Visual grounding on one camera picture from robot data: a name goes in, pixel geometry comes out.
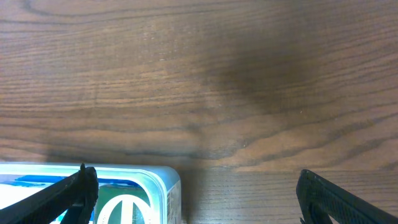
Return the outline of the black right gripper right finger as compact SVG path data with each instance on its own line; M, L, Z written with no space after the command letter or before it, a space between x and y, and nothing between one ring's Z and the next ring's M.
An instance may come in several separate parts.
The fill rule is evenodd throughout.
M301 224L337 223L383 224L397 223L397 217L304 169L296 186L302 211Z

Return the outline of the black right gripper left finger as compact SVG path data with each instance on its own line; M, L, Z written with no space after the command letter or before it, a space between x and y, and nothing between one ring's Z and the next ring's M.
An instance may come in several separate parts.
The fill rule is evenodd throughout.
M73 175L1 210L1 223L51 223L62 213L61 224L88 224L98 199L94 167L80 166Z

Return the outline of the clear plastic container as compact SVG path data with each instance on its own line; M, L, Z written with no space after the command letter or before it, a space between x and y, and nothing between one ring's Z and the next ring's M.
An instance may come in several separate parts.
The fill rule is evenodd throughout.
M1 175L50 175L69 177L80 170L81 164L2 163ZM180 223L181 180L171 167L117 166L88 164L94 167L97 178L130 180L145 190L153 211L154 223ZM89 223L94 223L94 211Z

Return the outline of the white blue Panadol box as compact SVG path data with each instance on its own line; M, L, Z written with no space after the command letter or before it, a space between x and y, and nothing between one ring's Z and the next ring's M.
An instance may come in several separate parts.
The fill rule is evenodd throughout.
M1 184L1 223L61 223L67 207L51 184L20 187Z

